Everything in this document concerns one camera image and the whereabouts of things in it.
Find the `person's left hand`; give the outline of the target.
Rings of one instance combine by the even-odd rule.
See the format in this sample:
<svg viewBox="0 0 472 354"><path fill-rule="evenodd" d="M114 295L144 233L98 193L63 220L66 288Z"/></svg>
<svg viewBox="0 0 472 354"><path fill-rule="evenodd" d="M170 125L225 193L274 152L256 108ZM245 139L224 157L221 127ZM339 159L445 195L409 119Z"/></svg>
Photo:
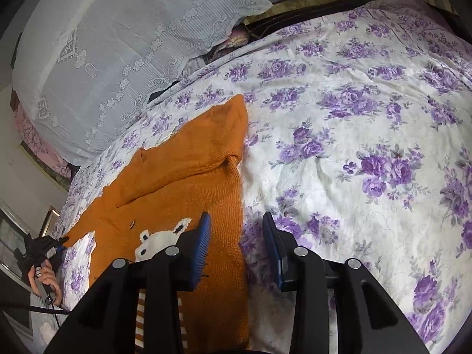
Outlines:
<svg viewBox="0 0 472 354"><path fill-rule="evenodd" d="M63 300L63 291L60 288L58 279L48 260L44 260L39 267L32 266L28 273L29 283L33 293L37 296L41 295L40 288L37 285L41 283L43 286L50 286L54 290L54 305L60 306Z"/></svg>

